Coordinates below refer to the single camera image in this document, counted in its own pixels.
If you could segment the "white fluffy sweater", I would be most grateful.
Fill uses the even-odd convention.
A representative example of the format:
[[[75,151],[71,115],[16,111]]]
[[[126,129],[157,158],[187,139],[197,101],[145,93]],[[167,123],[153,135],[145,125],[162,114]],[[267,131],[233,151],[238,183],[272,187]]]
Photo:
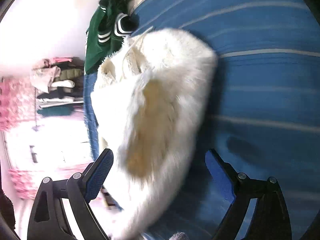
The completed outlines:
[[[127,37],[104,59],[91,93],[99,146],[114,163],[104,185],[120,210],[112,239],[134,239],[169,207],[193,159],[217,55],[182,29]]]

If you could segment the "open shelf with folded clothes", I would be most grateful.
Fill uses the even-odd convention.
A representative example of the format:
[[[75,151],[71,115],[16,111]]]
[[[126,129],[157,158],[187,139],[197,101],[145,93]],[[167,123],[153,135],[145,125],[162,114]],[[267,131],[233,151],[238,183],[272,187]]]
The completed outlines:
[[[84,62],[77,57],[42,59],[30,72],[35,110],[41,117],[71,116],[84,104]]]

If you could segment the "blue striped bedspread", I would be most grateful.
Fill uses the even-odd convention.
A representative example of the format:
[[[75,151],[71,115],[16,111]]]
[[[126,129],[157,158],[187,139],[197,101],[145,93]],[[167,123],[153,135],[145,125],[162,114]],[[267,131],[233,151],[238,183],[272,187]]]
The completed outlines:
[[[144,0],[136,33],[182,28],[219,55],[187,181],[146,233],[211,239],[227,211],[204,162],[280,181],[293,239],[319,239],[319,0]]]

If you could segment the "pink curtain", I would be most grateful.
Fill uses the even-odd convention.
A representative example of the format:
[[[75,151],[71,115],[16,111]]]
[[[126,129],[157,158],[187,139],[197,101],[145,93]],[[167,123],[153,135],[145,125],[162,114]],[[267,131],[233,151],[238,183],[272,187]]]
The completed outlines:
[[[1,77],[1,131],[36,120],[35,93],[28,76]]]

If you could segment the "green varsity jacket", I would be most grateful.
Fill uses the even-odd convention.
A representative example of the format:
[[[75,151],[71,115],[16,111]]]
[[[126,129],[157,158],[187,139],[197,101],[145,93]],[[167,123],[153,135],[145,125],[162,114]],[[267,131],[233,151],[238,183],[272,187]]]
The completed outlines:
[[[100,0],[86,31],[85,73],[93,74],[104,59],[117,52],[123,39],[138,27],[129,15],[129,0]]]

